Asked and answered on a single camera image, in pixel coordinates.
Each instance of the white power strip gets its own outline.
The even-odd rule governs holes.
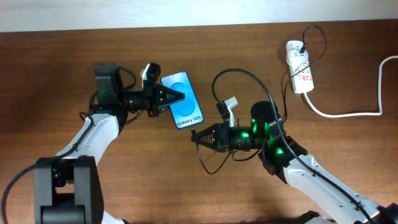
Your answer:
[[[290,75],[294,76],[292,78],[293,90],[295,93],[303,94],[305,101],[311,107],[314,112],[319,114],[320,116],[324,116],[326,118],[345,118],[350,116],[379,116],[382,115],[382,105],[381,105],[381,75],[382,75],[382,66],[384,63],[390,59],[398,58],[398,55],[391,56],[384,59],[379,66],[379,80],[377,83],[377,102],[379,105],[378,112],[360,112],[360,113],[348,113],[348,114],[325,114],[316,109],[316,107],[311,103],[310,98],[307,96],[309,91],[312,91],[314,88],[312,74],[310,68],[305,67],[309,66],[308,62],[308,52],[305,51],[303,54],[300,54],[300,49],[303,47],[303,42],[299,40],[291,40],[286,44],[286,61],[290,67]]]

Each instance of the phone screen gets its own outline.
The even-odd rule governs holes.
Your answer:
[[[181,102],[170,105],[175,125],[178,129],[187,128],[204,121],[197,98],[186,72],[169,75],[161,79],[162,85],[185,94]]]

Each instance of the brown tabletop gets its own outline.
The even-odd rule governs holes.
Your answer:
[[[313,104],[331,114],[376,111],[379,64],[398,55],[397,20],[0,34],[0,190],[39,157],[63,149],[80,130],[78,113],[88,109],[96,90],[93,69],[100,62],[117,62],[135,73],[156,62],[161,76],[186,71],[205,117],[197,130],[222,122],[211,82],[226,68],[256,74],[283,114],[285,44],[300,40],[309,24],[321,25],[329,43],[311,68]],[[323,39],[316,30],[307,34],[311,61],[322,52]],[[326,170],[384,206],[398,202],[397,71],[398,60],[384,66],[382,116],[323,118],[290,85],[284,125]],[[132,81],[123,78],[126,85]],[[236,96],[234,114],[241,125],[249,124],[251,106],[267,99],[255,81],[238,73],[221,77],[216,92],[222,100]],[[190,136],[189,129],[175,128],[169,111],[126,126],[98,165],[106,211],[133,223],[266,221],[308,210],[326,215],[269,175],[258,158],[228,161],[216,175],[207,175]],[[201,153],[211,170],[225,156],[204,147]],[[12,189],[7,214],[9,223],[34,222],[33,172]]]

